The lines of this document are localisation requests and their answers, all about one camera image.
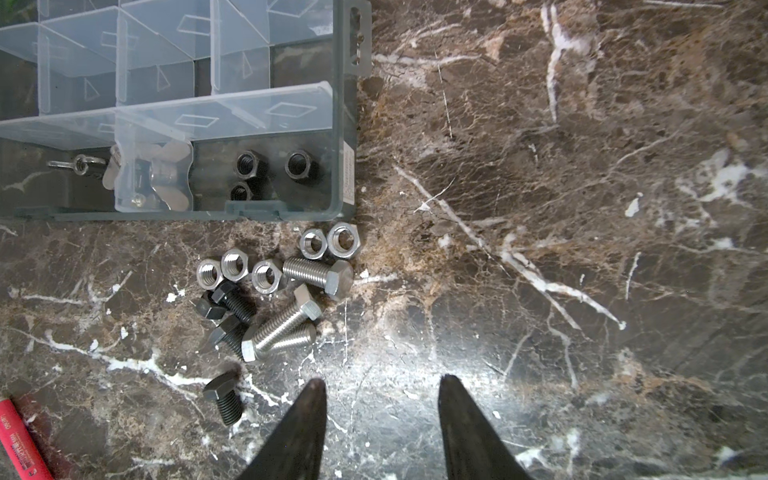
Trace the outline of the clear grey compartment organizer box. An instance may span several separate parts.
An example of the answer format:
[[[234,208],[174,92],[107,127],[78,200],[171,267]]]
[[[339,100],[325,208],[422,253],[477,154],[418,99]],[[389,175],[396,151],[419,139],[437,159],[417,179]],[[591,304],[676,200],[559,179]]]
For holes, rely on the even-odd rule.
[[[355,210],[357,82],[372,70],[367,1],[5,1],[1,213],[51,220],[323,222]],[[140,143],[189,143],[189,211],[129,206]],[[85,154],[102,178],[53,169]],[[268,163],[258,201],[231,201],[238,155]],[[317,178],[292,181],[305,150]]]

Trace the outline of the black hex nut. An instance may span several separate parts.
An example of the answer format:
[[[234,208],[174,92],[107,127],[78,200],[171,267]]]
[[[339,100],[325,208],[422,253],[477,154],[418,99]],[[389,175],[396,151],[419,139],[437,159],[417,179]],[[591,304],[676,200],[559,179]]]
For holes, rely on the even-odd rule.
[[[258,201],[260,199],[259,184],[255,180],[237,182],[230,189],[231,201]]]
[[[317,178],[319,163],[305,150],[295,150],[285,163],[286,175],[294,182],[306,183]]]
[[[235,172],[241,180],[265,178],[268,167],[267,159],[253,150],[241,152],[235,162]]]

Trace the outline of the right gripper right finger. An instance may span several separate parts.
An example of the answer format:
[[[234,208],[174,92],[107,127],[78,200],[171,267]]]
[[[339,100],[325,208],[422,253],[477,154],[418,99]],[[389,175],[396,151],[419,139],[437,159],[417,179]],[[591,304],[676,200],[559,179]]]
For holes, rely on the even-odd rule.
[[[531,479],[455,375],[443,375],[438,412],[448,479]]]

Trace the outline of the black hex bolt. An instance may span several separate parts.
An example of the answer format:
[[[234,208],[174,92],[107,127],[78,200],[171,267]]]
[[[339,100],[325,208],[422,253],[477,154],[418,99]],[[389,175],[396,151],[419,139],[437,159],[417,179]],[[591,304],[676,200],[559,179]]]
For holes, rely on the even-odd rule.
[[[247,323],[234,315],[230,315],[213,329],[204,342],[202,350],[204,352],[212,351],[217,345],[224,343],[238,360],[243,361],[242,340],[248,327]]]
[[[238,374],[235,371],[226,371],[213,378],[203,388],[205,399],[216,403],[218,412],[225,426],[237,423],[243,414],[243,404],[236,387]]]
[[[226,307],[240,321],[250,325],[257,313],[255,304],[247,298],[238,285],[232,281],[224,280],[212,292],[212,300]]]

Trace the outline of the silver hex bolt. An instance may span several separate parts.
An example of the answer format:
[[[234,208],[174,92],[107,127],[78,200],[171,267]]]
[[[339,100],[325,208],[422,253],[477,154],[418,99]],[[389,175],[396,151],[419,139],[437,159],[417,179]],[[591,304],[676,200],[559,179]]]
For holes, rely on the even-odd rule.
[[[306,320],[317,320],[322,315],[321,305],[315,300],[306,284],[294,290],[295,301],[275,318],[260,326],[251,325],[241,341],[242,357],[245,362],[254,362],[284,336],[291,333]]]
[[[276,341],[270,348],[270,352],[281,352],[293,348],[312,346],[315,343],[317,329],[312,322],[306,322],[298,326],[294,331]]]
[[[283,264],[286,276],[322,288],[334,300],[346,298],[354,283],[352,265],[346,260],[337,260],[332,265],[316,260],[292,257]]]

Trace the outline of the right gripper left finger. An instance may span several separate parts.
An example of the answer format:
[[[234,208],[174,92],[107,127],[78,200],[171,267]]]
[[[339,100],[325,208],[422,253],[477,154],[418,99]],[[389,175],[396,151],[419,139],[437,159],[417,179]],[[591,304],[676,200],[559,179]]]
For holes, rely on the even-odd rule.
[[[313,378],[238,479],[318,479],[326,426],[326,384]]]

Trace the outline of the silver hex nut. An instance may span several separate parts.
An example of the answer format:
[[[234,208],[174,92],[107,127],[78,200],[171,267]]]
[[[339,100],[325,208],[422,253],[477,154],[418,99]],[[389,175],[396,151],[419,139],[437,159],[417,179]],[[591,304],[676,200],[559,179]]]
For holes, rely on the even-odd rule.
[[[357,226],[347,222],[339,222],[329,229],[327,243],[334,257],[345,260],[355,257],[362,245]]]
[[[226,251],[221,258],[223,276],[232,282],[239,282],[249,275],[249,257],[239,248]]]
[[[207,291],[214,291],[224,280],[221,262],[215,259],[204,259],[196,268],[198,285]]]
[[[304,258],[321,260],[328,249],[327,237],[322,229],[309,228],[302,232],[298,246]]]
[[[265,259],[257,262],[251,271],[253,288],[261,295],[271,295],[285,287],[282,262]]]

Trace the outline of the silver wing nut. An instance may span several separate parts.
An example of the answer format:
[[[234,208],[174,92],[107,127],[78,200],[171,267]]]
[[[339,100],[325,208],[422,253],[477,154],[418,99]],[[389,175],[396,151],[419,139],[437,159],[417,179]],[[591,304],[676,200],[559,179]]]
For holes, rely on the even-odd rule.
[[[129,198],[129,206],[139,211],[189,211],[191,201],[176,185],[154,185],[140,179]]]
[[[53,169],[68,170],[80,177],[101,179],[108,167],[108,161],[85,154],[76,155],[70,161],[48,161],[46,166]]]
[[[109,153],[102,186],[106,190],[113,191],[121,170],[122,157],[117,144],[110,147]],[[136,154],[137,158],[133,163],[133,172],[139,177],[136,187],[139,187],[143,180],[146,180],[152,188],[173,186],[180,183],[181,167],[191,158],[192,146],[189,143],[177,141],[170,141],[164,145],[140,143]]]

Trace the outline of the pink marker pen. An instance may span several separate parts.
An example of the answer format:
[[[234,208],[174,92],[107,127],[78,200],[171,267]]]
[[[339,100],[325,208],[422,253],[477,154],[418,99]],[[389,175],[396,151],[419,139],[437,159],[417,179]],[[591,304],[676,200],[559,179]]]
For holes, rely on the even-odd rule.
[[[1,442],[22,480],[54,479],[9,398],[1,398]]]

